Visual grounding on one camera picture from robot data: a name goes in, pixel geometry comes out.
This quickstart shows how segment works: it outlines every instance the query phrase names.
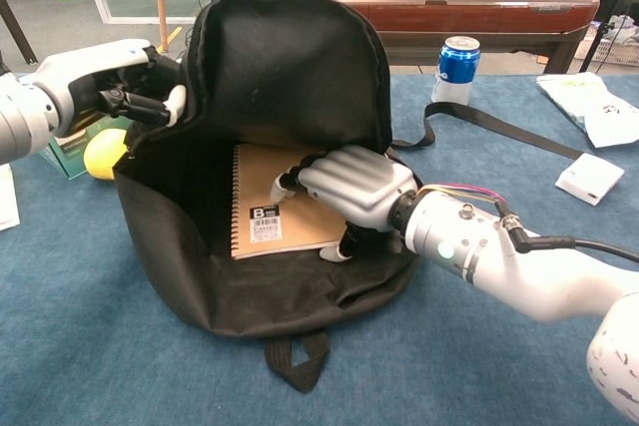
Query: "black strap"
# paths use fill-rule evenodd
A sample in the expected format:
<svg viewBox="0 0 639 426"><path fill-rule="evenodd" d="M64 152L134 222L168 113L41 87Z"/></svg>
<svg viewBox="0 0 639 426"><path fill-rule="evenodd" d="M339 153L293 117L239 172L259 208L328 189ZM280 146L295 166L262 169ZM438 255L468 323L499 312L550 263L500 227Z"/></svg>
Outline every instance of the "black strap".
<svg viewBox="0 0 639 426"><path fill-rule="evenodd" d="M297 391L308 393L320 379L330 351L328 336L323 330L299 336L309 360L293 366L290 336L267 340L265 359L269 368Z"/></svg>
<svg viewBox="0 0 639 426"><path fill-rule="evenodd" d="M428 117L436 114L445 114L456 119L465 120L473 125L483 129L518 140L524 144L532 145L542 150L552 152L553 154L567 157L568 159L577 160L583 152L571 149L565 145L553 142L550 139L533 134L527 130L520 129L514 125L503 122L491 115L481 112L467 105L455 104L454 102L435 102L426 105L423 111L423 127L424 136L416 143L407 142L405 140L394 140L392 145L397 149L412 149L420 147L428 147L435 142L435 132L430 126Z"/></svg>

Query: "soda can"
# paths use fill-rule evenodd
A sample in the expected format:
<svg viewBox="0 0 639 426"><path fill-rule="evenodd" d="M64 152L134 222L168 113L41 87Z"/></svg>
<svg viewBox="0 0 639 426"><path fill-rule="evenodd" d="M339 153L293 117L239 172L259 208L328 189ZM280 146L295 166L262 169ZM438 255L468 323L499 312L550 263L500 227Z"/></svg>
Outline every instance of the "soda can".
<svg viewBox="0 0 639 426"><path fill-rule="evenodd" d="M472 37L448 37L439 52L432 102L467 105L479 64L479 41Z"/></svg>

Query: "notebook label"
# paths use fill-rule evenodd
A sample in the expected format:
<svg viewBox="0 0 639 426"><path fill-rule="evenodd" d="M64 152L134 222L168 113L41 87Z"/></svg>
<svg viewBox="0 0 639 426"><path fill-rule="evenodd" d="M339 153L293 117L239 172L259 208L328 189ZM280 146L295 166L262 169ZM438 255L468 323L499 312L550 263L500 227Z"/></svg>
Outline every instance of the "notebook label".
<svg viewBox="0 0 639 426"><path fill-rule="evenodd" d="M282 239L280 207L257 207L251 209L251 243Z"/></svg>

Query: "black backpack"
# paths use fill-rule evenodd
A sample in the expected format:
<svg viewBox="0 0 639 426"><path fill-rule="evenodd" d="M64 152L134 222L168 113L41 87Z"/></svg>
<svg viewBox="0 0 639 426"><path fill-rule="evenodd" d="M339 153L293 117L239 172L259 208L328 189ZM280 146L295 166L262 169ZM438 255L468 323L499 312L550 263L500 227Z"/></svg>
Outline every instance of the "black backpack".
<svg viewBox="0 0 639 426"><path fill-rule="evenodd" d="M218 0L196 21L181 82L189 95L179 124L130 135L115 168L146 274L187 323L267 338L269 367L309 391L329 350L324 329L391 301L416 258L390 237L341 264L316 250L231 260L233 147L384 153L392 134L381 42L331 0ZM296 337L309 360L292 365Z"/></svg>

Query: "tabletop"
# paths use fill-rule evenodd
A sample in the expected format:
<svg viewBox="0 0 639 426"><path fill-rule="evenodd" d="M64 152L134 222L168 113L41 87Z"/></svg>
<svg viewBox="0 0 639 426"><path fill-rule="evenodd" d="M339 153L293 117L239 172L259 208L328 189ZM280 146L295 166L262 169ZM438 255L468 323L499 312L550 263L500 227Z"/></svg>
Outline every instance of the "tabletop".
<svg viewBox="0 0 639 426"><path fill-rule="evenodd" d="M639 77L604 80L639 105ZM397 138L420 138L431 88L429 76L391 78ZM480 77L471 105L588 149L533 77ZM435 145L402 154L425 181L500 192L540 233L639 248L639 145L597 152L626 173L592 207L554 186L569 160L452 118L432 124ZM261 341L205 333L160 300L113 184L69 182L38 156L12 168L22 224L0 232L2 425L631 424L587 374L600 318L537 323L427 261L394 302L329 329L324 373L299 394Z"/></svg>

